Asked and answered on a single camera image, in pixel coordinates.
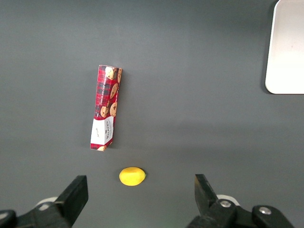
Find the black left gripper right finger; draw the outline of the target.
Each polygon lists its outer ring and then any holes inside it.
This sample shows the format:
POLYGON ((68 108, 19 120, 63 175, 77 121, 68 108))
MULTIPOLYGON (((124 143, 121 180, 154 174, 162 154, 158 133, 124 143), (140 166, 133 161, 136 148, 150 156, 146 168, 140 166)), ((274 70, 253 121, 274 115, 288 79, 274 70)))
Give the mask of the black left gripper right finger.
POLYGON ((251 211, 227 195, 217 195, 203 174, 195 175, 195 201, 200 215, 189 228, 292 228, 292 223, 277 208, 256 205, 251 211))

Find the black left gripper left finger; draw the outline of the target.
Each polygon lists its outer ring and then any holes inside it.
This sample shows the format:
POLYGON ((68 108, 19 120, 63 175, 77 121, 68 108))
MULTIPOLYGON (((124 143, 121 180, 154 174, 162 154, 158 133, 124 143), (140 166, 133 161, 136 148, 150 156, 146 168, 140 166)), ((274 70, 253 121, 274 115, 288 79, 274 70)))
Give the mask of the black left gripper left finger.
POLYGON ((2 228, 71 228, 88 201, 87 177, 77 176, 58 197, 41 200, 18 216, 12 209, 0 211, 2 228))

